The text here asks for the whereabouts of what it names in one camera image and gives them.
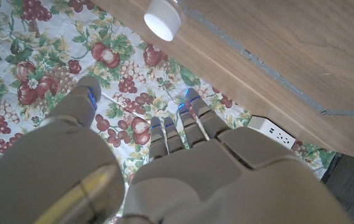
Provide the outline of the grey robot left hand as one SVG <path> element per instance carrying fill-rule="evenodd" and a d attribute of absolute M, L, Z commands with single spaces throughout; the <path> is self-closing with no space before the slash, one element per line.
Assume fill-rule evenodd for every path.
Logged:
<path fill-rule="evenodd" d="M 0 223 L 351 223 L 290 150 L 231 129 L 193 89 L 170 118 L 151 119 L 149 161 L 124 182 L 91 130 L 98 80 L 81 78 L 34 131 L 0 158 Z"/>

